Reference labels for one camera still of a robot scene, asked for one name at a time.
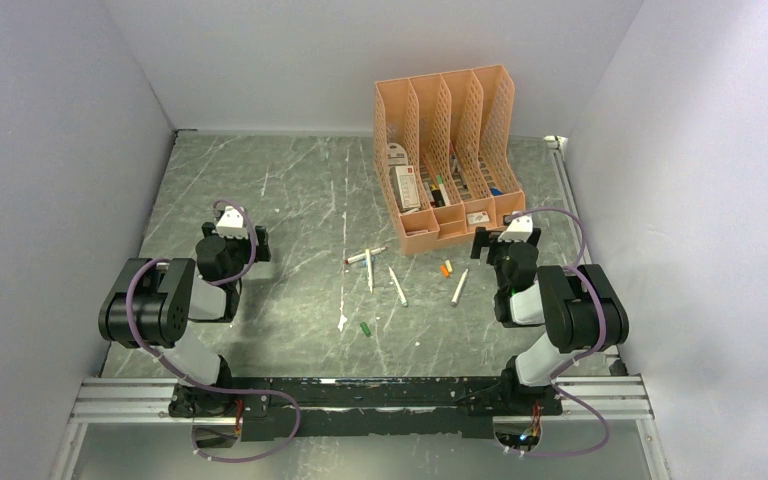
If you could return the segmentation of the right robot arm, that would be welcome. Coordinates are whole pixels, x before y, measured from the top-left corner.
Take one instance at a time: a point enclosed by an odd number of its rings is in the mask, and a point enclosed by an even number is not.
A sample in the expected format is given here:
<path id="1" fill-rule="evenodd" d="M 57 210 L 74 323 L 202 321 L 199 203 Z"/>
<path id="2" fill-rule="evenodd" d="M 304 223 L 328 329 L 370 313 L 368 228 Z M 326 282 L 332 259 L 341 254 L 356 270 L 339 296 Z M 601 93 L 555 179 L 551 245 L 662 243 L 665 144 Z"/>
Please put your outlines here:
<path id="1" fill-rule="evenodd" d="M 487 252 L 497 283 L 493 313 L 505 328 L 541 327 L 543 333 L 514 356 L 500 376 L 499 398 L 510 413 L 522 414 L 576 361 L 624 343 L 628 314 L 603 268 L 539 266 L 540 231 L 513 225 L 503 232 L 479 227 L 471 257 Z"/>

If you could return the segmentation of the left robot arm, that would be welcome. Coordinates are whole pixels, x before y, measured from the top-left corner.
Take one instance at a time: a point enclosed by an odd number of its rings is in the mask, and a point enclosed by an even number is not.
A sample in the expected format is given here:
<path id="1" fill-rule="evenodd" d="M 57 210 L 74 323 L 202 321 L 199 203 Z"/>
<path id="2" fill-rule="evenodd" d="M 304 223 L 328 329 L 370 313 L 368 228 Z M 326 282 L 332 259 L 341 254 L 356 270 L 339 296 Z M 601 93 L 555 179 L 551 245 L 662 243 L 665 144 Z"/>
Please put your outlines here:
<path id="1" fill-rule="evenodd" d="M 242 281 L 217 282 L 238 276 L 249 264 L 270 261 L 271 251 L 268 232 L 260 225 L 254 227 L 254 240 L 244 228 L 238 231 L 242 236 L 235 238 L 229 226 L 211 222 L 204 223 L 202 231 L 204 237 L 196 245 L 194 259 L 160 261 L 139 280 L 135 275 L 150 260 L 128 259 L 100 308 L 98 328 L 107 341 L 127 349 L 140 347 L 127 316 L 126 295 L 132 289 L 132 313 L 143 342 L 201 383 L 197 403 L 209 414 L 221 416 L 231 411 L 237 400 L 230 367 L 188 325 L 232 322 Z"/>

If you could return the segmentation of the white pen red tip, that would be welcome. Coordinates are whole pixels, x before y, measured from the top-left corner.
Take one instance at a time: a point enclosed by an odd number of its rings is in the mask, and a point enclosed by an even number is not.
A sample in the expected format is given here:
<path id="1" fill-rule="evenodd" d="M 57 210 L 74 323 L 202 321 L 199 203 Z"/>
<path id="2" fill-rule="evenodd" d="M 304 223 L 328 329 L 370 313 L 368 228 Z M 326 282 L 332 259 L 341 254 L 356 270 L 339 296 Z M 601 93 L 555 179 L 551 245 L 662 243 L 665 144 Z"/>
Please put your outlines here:
<path id="1" fill-rule="evenodd" d="M 367 261 L 368 259 L 373 258 L 375 255 L 378 255 L 384 251 L 387 250 L 387 247 L 377 247 L 369 250 L 369 253 L 363 252 L 359 253 L 357 255 L 353 255 L 350 257 L 347 257 L 344 259 L 344 263 L 346 265 L 351 265 L 357 262 Z"/>

